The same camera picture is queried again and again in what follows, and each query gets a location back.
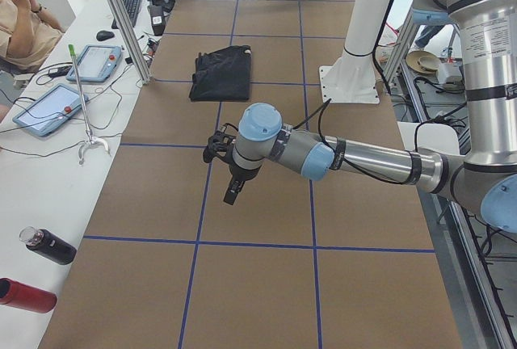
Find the white mounting plate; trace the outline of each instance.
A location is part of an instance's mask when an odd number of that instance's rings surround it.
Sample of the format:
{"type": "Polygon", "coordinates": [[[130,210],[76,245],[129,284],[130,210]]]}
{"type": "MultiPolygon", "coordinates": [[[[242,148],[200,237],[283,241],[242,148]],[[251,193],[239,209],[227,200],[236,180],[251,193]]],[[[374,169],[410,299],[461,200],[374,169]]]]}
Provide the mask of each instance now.
{"type": "Polygon", "coordinates": [[[343,89],[336,85],[328,85],[325,83],[325,76],[332,69],[332,66],[320,66],[320,87],[322,90],[323,103],[332,99],[330,103],[362,103],[362,104],[378,104],[380,102],[379,95],[375,85],[370,89],[359,90],[359,92],[349,92],[347,95],[343,89]]]}

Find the black bottle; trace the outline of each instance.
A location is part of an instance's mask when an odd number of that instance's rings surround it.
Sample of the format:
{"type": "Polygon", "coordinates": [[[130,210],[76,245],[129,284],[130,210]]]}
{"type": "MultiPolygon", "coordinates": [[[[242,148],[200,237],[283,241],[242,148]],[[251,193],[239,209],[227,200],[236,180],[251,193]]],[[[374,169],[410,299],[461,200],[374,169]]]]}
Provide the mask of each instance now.
{"type": "Polygon", "coordinates": [[[73,262],[77,252],[68,242],[64,242],[46,229],[28,226],[20,232],[19,239],[25,243],[28,250],[33,250],[61,265],[73,262]]]}

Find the tablet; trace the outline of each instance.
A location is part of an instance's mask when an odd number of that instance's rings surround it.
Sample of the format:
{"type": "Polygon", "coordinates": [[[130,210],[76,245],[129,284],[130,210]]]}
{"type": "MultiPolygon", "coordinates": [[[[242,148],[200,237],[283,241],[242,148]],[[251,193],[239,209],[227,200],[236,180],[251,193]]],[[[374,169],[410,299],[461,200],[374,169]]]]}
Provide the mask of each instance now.
{"type": "MultiPolygon", "coordinates": [[[[105,82],[122,56],[120,46],[98,46],[88,44],[78,56],[78,68],[81,81],[105,82]]],[[[70,69],[66,79],[75,82],[74,68],[70,69]]]]}
{"type": "Polygon", "coordinates": [[[80,94],[66,84],[58,84],[13,118],[37,137],[46,137],[81,109],[80,94]]]}

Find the white table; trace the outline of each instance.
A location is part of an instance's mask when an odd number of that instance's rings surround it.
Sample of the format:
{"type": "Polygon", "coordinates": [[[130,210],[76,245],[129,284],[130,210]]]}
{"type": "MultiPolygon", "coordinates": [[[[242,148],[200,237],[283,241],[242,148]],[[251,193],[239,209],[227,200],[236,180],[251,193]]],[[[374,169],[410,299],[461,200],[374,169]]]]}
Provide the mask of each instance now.
{"type": "MultiPolygon", "coordinates": [[[[134,27],[137,39],[148,32],[153,36],[147,2],[142,0],[141,13],[134,27]]],[[[112,44],[124,46],[118,30],[116,37],[98,42],[95,35],[99,30],[111,29],[113,16],[106,0],[90,0],[69,30],[63,35],[48,60],[42,65],[70,61],[68,44],[73,44],[77,53],[86,44],[112,44]]],[[[147,36],[139,40],[144,49],[147,36]]],[[[86,85],[84,91],[92,98],[96,90],[109,84],[122,74],[127,64],[123,58],[115,73],[99,86],[86,85]]],[[[68,83],[64,78],[56,78],[46,86],[38,86],[33,80],[23,92],[23,96],[37,98],[57,83],[68,83]]],[[[115,118],[108,128],[94,129],[98,137],[122,133],[128,123],[137,101],[141,81],[134,67],[114,85],[122,94],[122,102],[115,118]]],[[[87,109],[92,124],[104,126],[116,108],[119,96],[108,90],[90,101],[87,109]]],[[[13,106],[0,124],[0,131],[15,128],[12,118],[21,111],[13,106]]],[[[75,117],[82,117],[79,112],[75,117]]],[[[51,153],[73,145],[87,138],[82,120],[71,120],[47,138],[37,138],[17,129],[0,133],[0,146],[24,153],[51,153]]],[[[0,150],[0,277],[7,277],[25,284],[59,293],[68,275],[70,265],[60,266],[38,254],[27,250],[18,240],[21,229],[26,226],[45,228],[78,247],[90,215],[99,197],[111,162],[120,144],[120,136],[107,138],[111,154],[102,146],[86,151],[85,162],[78,164],[78,146],[48,158],[0,150]]],[[[52,312],[32,313],[0,305],[0,347],[10,349],[37,348],[48,325],[52,312]]]]}

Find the black cloth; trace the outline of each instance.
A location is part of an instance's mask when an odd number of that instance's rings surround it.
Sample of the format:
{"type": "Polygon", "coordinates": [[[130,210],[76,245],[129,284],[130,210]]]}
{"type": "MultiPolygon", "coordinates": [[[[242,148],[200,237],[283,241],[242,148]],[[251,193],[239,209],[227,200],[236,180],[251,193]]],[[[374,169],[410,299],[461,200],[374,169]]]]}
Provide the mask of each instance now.
{"type": "Polygon", "coordinates": [[[195,59],[191,101],[246,101],[250,98],[251,48],[229,46],[195,59]]]}

